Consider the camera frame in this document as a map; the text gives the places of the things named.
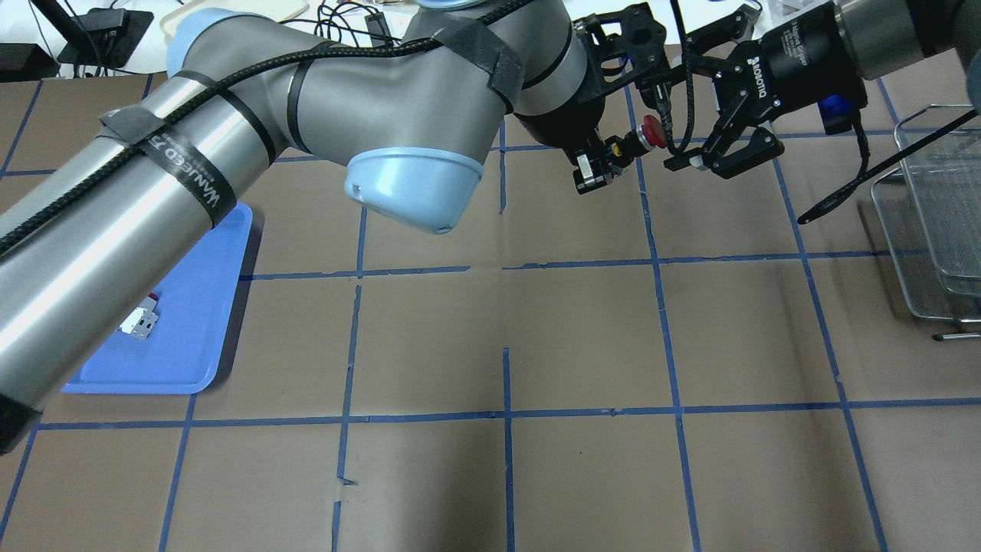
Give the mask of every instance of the red cap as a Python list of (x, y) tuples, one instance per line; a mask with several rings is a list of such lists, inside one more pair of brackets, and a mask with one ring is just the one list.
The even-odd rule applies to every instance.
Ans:
[(641, 125), (641, 132), (647, 143), (656, 147), (667, 147), (668, 142), (664, 139), (664, 127), (661, 122), (653, 115), (644, 115), (644, 123)]

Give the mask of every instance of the silver robotic arm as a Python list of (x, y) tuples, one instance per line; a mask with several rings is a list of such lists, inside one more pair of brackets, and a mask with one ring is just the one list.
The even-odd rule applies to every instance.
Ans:
[[(193, 14), (169, 52), (171, 78), (104, 116), (103, 133), (0, 215), (0, 454), (290, 145), (346, 165), (354, 200), (436, 234), (456, 224), (509, 112), (566, 152), (580, 193), (667, 145), (652, 118), (622, 138), (596, 131), (605, 95), (633, 83), (663, 116), (670, 87), (686, 79), (665, 59), (664, 27), (646, 4), (573, 24), (561, 0), (418, 1), (394, 48), (348, 48), (249, 14)], [(693, 32), (689, 68), (716, 80), (721, 123), (716, 149), (674, 155), (669, 168), (715, 155), (723, 177), (747, 170), (780, 151), (734, 160), (732, 132), (952, 45), (977, 69), (979, 10), (963, 0), (838, 0), (744, 40), (734, 53), (752, 55), (728, 60), (701, 54), (745, 39), (753, 9)], [(607, 23), (621, 32), (604, 33)], [(803, 58), (773, 46), (787, 32)], [(629, 64), (610, 73), (611, 60)], [(829, 75), (842, 90), (807, 85)], [(769, 107), (723, 101), (741, 89)]]

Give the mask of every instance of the black pole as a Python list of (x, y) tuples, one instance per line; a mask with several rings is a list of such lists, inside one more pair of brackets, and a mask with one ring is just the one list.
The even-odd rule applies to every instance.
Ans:
[(58, 4), (57, 0), (29, 0), (37, 7), (41, 15), (44, 16), (55, 29), (65, 37), (78, 53), (85, 58), (95, 59), (95, 51), (92, 50), (92, 41), (85, 31), (81, 29), (72, 16)]

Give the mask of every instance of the velcro strap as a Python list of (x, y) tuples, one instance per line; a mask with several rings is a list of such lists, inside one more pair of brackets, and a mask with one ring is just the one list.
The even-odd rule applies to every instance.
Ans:
[(191, 141), (148, 109), (131, 105), (99, 118), (100, 136), (139, 147), (143, 155), (177, 179), (211, 218), (214, 228), (238, 202), (235, 191), (218, 167)]
[(488, 86), (504, 100), (508, 113), (514, 111), (525, 68), (507, 42), (479, 21), (445, 12), (423, 11), (416, 19), (423, 33), (490, 75)]

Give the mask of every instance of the light blue joint cap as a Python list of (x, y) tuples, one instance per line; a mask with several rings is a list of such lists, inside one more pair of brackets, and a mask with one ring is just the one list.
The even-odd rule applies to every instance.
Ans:
[(347, 163), (344, 191), (362, 205), (433, 234), (456, 226), (484, 165), (428, 147), (385, 147), (359, 153)]
[(452, 10), (472, 8), (478, 4), (483, 4), (486, 1), (487, 0), (416, 0), (416, 4), (419, 4), (428, 10), (443, 10), (449, 12)]
[(194, 40), (207, 30), (210, 26), (226, 19), (249, 16), (253, 18), (264, 18), (258, 14), (248, 12), (233, 12), (221, 8), (205, 8), (191, 13), (178, 25), (178, 31), (174, 34), (174, 40), (167, 48), (167, 76), (173, 77), (183, 67), (184, 58), (194, 44)]

